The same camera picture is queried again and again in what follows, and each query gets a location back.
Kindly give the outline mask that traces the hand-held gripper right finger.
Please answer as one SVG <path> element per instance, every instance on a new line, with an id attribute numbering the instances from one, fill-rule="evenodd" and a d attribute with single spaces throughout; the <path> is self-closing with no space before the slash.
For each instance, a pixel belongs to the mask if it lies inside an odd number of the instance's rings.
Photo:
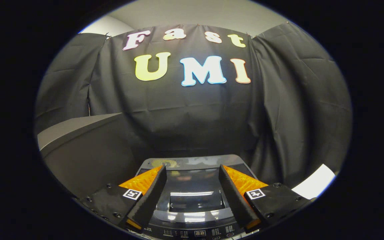
<path id="1" fill-rule="evenodd" d="M 229 166 L 218 171 L 227 202 L 245 232 L 264 230 L 297 214 L 312 200 L 281 184 L 265 184 Z"/>

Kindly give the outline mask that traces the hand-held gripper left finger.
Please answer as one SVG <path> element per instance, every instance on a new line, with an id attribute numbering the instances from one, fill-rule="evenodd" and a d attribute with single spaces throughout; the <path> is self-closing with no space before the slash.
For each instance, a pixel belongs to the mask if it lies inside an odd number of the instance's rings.
<path id="1" fill-rule="evenodd" d="M 166 182 L 166 166 L 160 165 L 122 184 L 107 184 L 80 202 L 112 225 L 142 232 L 153 216 Z"/>

